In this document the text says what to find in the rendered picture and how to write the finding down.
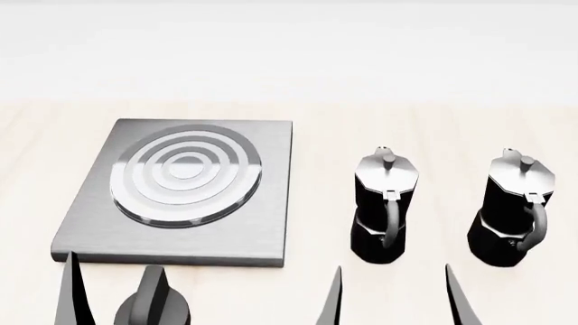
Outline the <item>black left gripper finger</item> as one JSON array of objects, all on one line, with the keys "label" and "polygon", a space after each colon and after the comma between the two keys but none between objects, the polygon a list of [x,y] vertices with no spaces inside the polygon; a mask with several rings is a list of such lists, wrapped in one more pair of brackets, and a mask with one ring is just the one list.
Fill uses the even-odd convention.
[{"label": "black left gripper finger", "polygon": [[68,253],[64,265],[54,325],[96,325],[89,308],[78,254]]}]

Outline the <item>grey metal stove base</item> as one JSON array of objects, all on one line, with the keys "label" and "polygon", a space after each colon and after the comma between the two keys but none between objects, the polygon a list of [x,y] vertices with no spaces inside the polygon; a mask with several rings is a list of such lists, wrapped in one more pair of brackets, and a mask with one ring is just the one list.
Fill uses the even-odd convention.
[{"label": "grey metal stove base", "polygon": [[[199,227],[150,227],[125,215],[109,187],[113,164],[137,141],[173,126],[224,126],[245,136],[262,162],[253,196],[224,218]],[[121,118],[51,243],[51,256],[70,251],[83,262],[144,265],[282,267],[293,140],[291,121]]]}]

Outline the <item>black moka pot silver lid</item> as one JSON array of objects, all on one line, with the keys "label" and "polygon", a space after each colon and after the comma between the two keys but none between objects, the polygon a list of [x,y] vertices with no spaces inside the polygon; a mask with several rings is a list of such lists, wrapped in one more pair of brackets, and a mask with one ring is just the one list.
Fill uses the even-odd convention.
[{"label": "black moka pot silver lid", "polygon": [[359,162],[350,249],[364,262],[387,265],[405,252],[406,215],[418,178],[408,159],[385,146]]},{"label": "black moka pot silver lid", "polygon": [[495,267],[513,267],[545,240],[545,206],[555,174],[540,161],[506,148],[490,164],[481,208],[467,239],[470,251]]}]

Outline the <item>round silver ringed burner plate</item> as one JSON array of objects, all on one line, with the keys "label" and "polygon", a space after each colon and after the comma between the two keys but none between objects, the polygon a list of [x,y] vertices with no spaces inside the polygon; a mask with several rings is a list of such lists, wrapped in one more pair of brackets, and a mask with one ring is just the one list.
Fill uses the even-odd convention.
[{"label": "round silver ringed burner plate", "polygon": [[126,216],[158,228],[191,228],[234,212],[262,177],[255,146],[224,126],[173,126],[130,145],[113,164],[111,197]]}]

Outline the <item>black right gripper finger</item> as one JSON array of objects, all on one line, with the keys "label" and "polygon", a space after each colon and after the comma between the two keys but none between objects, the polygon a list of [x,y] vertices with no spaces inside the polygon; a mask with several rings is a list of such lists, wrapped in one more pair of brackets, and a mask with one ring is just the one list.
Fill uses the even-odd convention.
[{"label": "black right gripper finger", "polygon": [[331,281],[331,288],[326,297],[322,312],[315,325],[340,325],[342,290],[342,270],[341,266],[338,266]]},{"label": "black right gripper finger", "polygon": [[450,265],[445,265],[445,281],[454,325],[482,325],[470,306]]}]

